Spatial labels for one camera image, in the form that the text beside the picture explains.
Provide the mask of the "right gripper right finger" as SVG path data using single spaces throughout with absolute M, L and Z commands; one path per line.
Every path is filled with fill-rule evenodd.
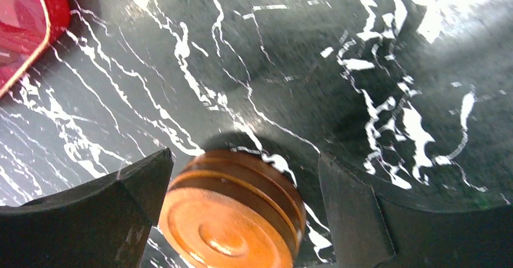
M 416 197 L 321 153 L 318 175 L 338 267 L 511 267 L 512 206 Z

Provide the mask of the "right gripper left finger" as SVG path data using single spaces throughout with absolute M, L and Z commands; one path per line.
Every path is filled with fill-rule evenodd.
M 173 169 L 169 149 L 119 171 L 1 208 L 2 267 L 139 267 Z

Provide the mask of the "round brown wooden box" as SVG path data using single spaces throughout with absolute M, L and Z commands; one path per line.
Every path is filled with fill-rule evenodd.
M 158 226 L 194 267 L 292 267 L 306 209 L 272 165 L 245 152 L 212 150 L 171 181 Z

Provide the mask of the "red rectangular tray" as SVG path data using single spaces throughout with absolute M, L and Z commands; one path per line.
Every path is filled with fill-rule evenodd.
M 1 0 L 1 95 L 70 24 L 68 0 Z

